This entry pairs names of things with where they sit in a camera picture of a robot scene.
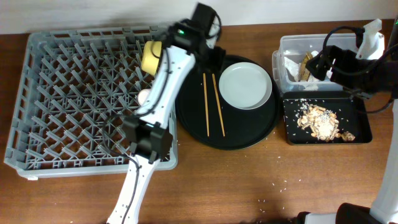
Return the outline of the food scraps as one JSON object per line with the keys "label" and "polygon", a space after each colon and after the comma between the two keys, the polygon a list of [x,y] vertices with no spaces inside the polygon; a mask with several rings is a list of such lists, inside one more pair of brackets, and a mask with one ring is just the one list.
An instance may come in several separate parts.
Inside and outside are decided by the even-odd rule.
{"label": "food scraps", "polygon": [[317,140],[351,142],[356,139],[354,134],[343,132],[339,125],[336,113],[318,105],[303,103],[297,113],[297,127]]}

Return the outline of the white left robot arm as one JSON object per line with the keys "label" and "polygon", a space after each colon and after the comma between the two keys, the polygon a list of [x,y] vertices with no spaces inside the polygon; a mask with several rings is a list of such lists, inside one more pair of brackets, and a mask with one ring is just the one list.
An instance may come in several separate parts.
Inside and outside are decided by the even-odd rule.
{"label": "white left robot arm", "polygon": [[149,95],[130,116],[121,115],[130,146],[120,156],[129,161],[118,201],[108,223],[137,223],[152,174],[173,143],[169,117],[181,86],[198,64],[214,54],[220,22],[187,19],[170,26],[160,41],[144,46],[141,68],[155,77]]}

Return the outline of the brown wrapper waste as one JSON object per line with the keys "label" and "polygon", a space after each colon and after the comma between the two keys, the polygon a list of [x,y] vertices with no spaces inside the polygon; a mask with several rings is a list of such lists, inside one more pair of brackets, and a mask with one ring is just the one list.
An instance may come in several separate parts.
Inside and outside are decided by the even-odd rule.
{"label": "brown wrapper waste", "polygon": [[313,58],[310,52],[307,52],[300,64],[298,80],[300,82],[307,82],[310,78],[310,71],[306,68],[307,62]]}

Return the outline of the white round plate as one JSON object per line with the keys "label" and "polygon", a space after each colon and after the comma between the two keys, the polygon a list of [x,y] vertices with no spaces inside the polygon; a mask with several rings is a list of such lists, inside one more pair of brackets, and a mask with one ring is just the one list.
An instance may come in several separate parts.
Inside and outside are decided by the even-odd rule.
{"label": "white round plate", "polygon": [[259,65],[249,62],[227,67],[220,76],[218,88],[229,105],[241,110],[259,108],[272,94],[269,74]]}

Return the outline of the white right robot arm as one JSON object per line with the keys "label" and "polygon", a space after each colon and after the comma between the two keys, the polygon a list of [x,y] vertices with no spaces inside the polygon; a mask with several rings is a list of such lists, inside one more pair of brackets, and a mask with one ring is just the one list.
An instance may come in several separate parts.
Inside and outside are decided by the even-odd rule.
{"label": "white right robot arm", "polygon": [[393,137],[394,109],[368,116],[373,140],[366,144],[304,141],[290,147],[281,189],[263,218],[299,212],[335,213],[343,203],[372,207],[382,187]]}

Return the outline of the white paper napkin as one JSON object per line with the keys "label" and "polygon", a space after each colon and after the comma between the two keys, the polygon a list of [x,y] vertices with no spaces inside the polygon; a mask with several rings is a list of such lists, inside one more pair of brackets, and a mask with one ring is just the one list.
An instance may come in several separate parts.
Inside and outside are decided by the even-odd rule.
{"label": "white paper napkin", "polygon": [[[311,52],[311,54],[313,55],[313,58],[314,58],[314,56],[318,55],[318,52],[315,50],[315,51]],[[293,60],[291,60],[291,59],[289,59],[287,57],[284,57],[284,60],[285,60],[285,63],[284,63],[285,68],[290,73],[290,76],[293,78],[293,80],[295,82],[300,82],[299,81],[299,68],[300,68],[301,62],[300,63],[295,63]],[[310,73],[310,78],[305,83],[308,83],[308,82],[318,82],[318,79],[316,79]]]}

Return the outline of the pink plastic cup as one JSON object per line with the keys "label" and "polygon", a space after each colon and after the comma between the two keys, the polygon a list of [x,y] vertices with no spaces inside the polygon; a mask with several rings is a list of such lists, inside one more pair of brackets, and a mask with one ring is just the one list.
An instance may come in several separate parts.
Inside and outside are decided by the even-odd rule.
{"label": "pink plastic cup", "polygon": [[146,102],[146,100],[147,100],[147,98],[148,98],[150,92],[151,92],[151,89],[150,89],[150,88],[147,88],[147,89],[141,90],[141,91],[137,94],[137,102],[138,102],[138,104],[139,104],[140,106],[142,106],[142,105]]}

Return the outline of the wooden chopstick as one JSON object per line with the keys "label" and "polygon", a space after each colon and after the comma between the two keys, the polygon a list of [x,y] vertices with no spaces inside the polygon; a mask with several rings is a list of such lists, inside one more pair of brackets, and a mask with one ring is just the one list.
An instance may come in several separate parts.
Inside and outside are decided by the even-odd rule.
{"label": "wooden chopstick", "polygon": [[218,115],[219,115],[219,119],[220,119],[221,131],[222,131],[223,137],[225,137],[226,135],[225,135],[225,130],[224,130],[223,115],[222,115],[222,112],[221,112],[220,99],[219,99],[219,95],[218,95],[218,88],[217,88],[216,78],[215,78],[215,74],[214,73],[212,73],[212,80],[213,80],[213,87],[214,87],[214,91],[215,91]]}
{"label": "wooden chopstick", "polygon": [[206,135],[207,135],[207,137],[210,137],[206,73],[203,73],[203,91],[204,91],[204,101],[205,101]]}

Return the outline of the yellow bowl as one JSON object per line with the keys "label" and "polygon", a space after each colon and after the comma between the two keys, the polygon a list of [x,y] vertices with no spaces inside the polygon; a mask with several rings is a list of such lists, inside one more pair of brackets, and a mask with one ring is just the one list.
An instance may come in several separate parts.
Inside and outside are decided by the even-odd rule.
{"label": "yellow bowl", "polygon": [[161,41],[148,41],[145,43],[142,54],[142,71],[155,76],[162,53]]}

